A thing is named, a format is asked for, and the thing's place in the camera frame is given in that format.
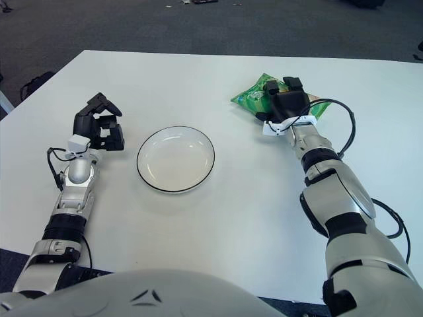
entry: robot forearm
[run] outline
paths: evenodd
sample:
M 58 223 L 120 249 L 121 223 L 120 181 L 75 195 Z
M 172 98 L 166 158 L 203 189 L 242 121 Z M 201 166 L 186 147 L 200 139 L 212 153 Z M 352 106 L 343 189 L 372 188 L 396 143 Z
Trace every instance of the robot forearm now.
M 297 115 L 302 114 L 300 107 Z M 324 301 L 333 316 L 421 316 L 423 290 L 376 228 L 370 196 L 314 123 L 302 118 L 285 135 L 306 175 L 301 206 L 313 228 L 328 238 Z
M 94 113 L 105 109 L 114 115 L 94 118 Z M 121 115 L 115 105 L 97 94 L 75 116 L 74 134 L 64 160 L 69 165 L 64 172 L 56 174 L 50 162 L 55 149 L 49 149 L 49 165 L 61 192 L 42 239 L 36 243 L 15 283 L 14 292 L 29 292 L 29 296 L 39 297 L 78 282 L 81 274 L 76 272 L 79 268 L 75 263 L 81 255 L 85 225 L 93 208 L 93 189 L 101 160 L 98 149 L 123 149 L 122 130 L 116 123 L 116 116 Z M 101 128 L 109 129 L 110 135 L 101 137 Z

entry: green snack bag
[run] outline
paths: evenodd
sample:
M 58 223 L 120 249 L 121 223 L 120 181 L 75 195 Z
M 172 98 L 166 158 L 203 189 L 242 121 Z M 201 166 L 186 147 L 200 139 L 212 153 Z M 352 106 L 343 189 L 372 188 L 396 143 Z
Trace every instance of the green snack bag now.
M 254 115 L 256 115 L 257 112 L 270 113 L 272 110 L 270 106 L 270 101 L 269 98 L 266 96 L 265 91 L 263 90 L 263 86 L 268 81 L 276 81 L 281 92 L 288 91 L 288 86 L 285 85 L 283 81 L 280 81 L 279 79 L 276 79 L 267 74 L 263 74 L 260 76 L 254 86 L 242 92 L 241 94 L 238 94 L 237 96 L 233 97 L 231 101 L 251 111 Z M 320 99 L 319 97 L 313 96 L 312 94 L 307 95 L 309 96 L 310 101 Z M 325 102 L 312 107 L 310 114 L 319 119 L 329 104 L 330 102 Z

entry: wire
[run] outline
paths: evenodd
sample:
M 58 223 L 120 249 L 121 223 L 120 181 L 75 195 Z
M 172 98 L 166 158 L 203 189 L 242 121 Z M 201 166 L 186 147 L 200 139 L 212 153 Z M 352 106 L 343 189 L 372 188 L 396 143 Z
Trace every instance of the wire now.
M 90 273 L 89 273 L 89 278 L 88 278 L 88 279 L 90 279 L 91 275 L 93 274 L 93 257 L 91 256 L 91 249 L 90 249 L 90 246 L 88 245 L 87 239 L 84 236 L 82 236 L 82 239 L 84 240 L 85 245 L 87 246 L 88 256 L 90 258 Z
M 354 138 L 356 137 L 356 118 L 354 117 L 354 113 L 353 113 L 353 111 L 351 111 L 350 107 L 348 107 L 343 102 L 337 101 L 335 99 L 328 99 L 328 98 L 317 99 L 317 100 L 312 101 L 310 104 L 311 104 L 311 107 L 314 107 L 314 106 L 317 106 L 318 104 L 323 104 L 325 102 L 330 102 L 330 103 L 337 104 L 337 105 L 343 107 L 346 111 L 348 111 L 348 113 L 350 115 L 351 125 L 352 125 L 351 134 L 350 134 L 350 137 L 348 138 L 347 142 L 345 143 L 344 147 L 338 153 L 338 156 L 340 157 L 340 159 L 342 159 L 345 151 L 348 150 L 348 148 L 354 142 Z
M 411 241 L 410 241 L 410 235 L 408 234 L 407 228 L 405 227 L 403 219 L 400 217 L 398 213 L 396 213 L 392 208 L 390 208 L 388 205 L 385 205 L 381 201 L 372 198 L 372 202 L 379 207 L 383 208 L 390 214 L 392 218 L 394 218 L 395 222 L 398 224 L 398 231 L 394 234 L 390 234 L 389 236 L 386 236 L 389 239 L 394 239 L 400 236 L 403 232 L 405 232 L 405 236 L 407 239 L 407 255 L 405 258 L 405 262 L 408 264 L 408 261 L 410 260 L 410 254 L 411 254 Z

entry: white table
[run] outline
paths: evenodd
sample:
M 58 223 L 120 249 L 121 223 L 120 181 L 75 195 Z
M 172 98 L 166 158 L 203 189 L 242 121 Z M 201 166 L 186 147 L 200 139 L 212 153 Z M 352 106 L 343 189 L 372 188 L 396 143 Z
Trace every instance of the white table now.
M 85 51 L 0 123 L 0 247 L 29 254 L 41 238 L 58 195 L 46 149 L 67 145 L 75 113 L 100 91 L 124 114 L 126 148 L 102 162 L 86 231 L 96 268 L 200 271 L 258 296 L 322 303 L 327 240 L 300 207 L 301 165 L 229 101 L 263 72 L 298 76 L 307 92 L 353 109 L 357 136 L 344 160 L 403 216 L 423 283 L 423 65 L 395 61 Z M 152 190 L 135 167 L 143 141 L 171 125 L 198 128 L 215 147 L 210 177 L 185 194 Z M 331 106 L 318 128 L 339 149 L 348 115 Z M 384 211 L 377 223 L 396 230 Z M 405 238 L 395 244 L 405 254 Z

